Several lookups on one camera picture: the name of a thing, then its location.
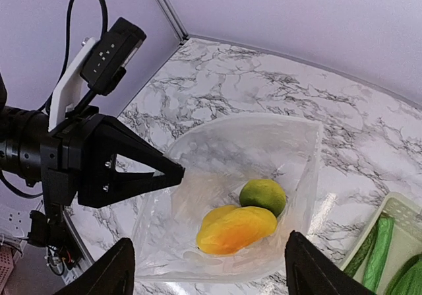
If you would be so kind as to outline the green white bok choy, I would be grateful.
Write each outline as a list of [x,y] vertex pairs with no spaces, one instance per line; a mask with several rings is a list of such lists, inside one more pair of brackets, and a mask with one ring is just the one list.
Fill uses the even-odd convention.
[[421,294],[421,254],[402,265],[388,284],[385,294]]

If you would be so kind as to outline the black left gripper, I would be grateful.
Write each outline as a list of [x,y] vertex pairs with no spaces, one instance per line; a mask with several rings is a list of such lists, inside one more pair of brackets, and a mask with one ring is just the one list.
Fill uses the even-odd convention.
[[[109,162],[121,155],[163,174],[121,173]],[[41,144],[47,206],[106,207],[181,183],[185,169],[108,115],[68,119]]]

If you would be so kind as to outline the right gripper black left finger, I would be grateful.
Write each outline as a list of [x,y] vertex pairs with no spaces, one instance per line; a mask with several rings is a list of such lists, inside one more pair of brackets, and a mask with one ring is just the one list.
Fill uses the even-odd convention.
[[121,238],[85,273],[55,295],[132,295],[135,284],[135,250]]

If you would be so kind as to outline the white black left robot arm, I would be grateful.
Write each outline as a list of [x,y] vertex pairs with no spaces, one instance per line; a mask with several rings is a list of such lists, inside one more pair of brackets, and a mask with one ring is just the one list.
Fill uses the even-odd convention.
[[1,86],[1,170],[42,184],[46,207],[100,208],[181,183],[185,169],[95,106],[48,131],[48,116],[6,105]]

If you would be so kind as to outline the yellow orange mango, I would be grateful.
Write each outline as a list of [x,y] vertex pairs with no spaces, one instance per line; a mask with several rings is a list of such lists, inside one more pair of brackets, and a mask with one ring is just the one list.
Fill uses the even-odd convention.
[[277,225],[277,218],[267,209],[226,205],[204,217],[196,244],[207,254],[230,255],[272,235]]

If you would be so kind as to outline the yellow green lime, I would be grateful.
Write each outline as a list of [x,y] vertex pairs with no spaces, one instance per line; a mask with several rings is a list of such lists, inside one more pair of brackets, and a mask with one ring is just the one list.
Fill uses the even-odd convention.
[[242,207],[260,207],[279,217],[287,204],[284,189],[274,180],[254,179],[248,181],[239,194]]

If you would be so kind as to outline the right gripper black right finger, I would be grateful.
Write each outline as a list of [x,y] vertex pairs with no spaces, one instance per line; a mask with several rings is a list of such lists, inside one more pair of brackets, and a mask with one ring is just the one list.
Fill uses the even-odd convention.
[[289,235],[285,263],[289,294],[373,293],[341,271],[300,232],[292,231]]

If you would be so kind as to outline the clear zip top bag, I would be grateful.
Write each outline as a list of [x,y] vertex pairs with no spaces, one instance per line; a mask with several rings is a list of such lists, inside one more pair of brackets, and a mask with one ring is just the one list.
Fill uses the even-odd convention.
[[[317,194],[322,124],[278,114],[235,114],[191,129],[166,156],[185,168],[181,184],[147,193],[133,228],[135,278],[142,282],[236,283],[260,279],[285,266],[292,231],[307,233]],[[227,256],[196,246],[202,219],[216,207],[236,205],[252,179],[280,184],[287,205],[278,227]]]

